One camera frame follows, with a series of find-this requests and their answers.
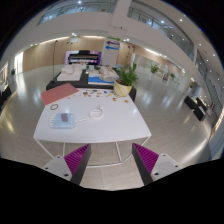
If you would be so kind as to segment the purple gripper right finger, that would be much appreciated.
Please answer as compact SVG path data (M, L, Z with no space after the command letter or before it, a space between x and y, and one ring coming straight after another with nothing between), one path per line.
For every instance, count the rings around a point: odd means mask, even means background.
M145 185L182 169L168 154L157 154L137 143L132 144L132 155Z

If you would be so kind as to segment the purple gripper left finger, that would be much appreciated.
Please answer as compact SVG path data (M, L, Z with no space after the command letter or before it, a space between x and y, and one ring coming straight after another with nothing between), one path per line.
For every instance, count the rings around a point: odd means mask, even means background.
M86 170L90 155L91 145L86 144L66 156L55 156L43 167L43 170L79 185Z

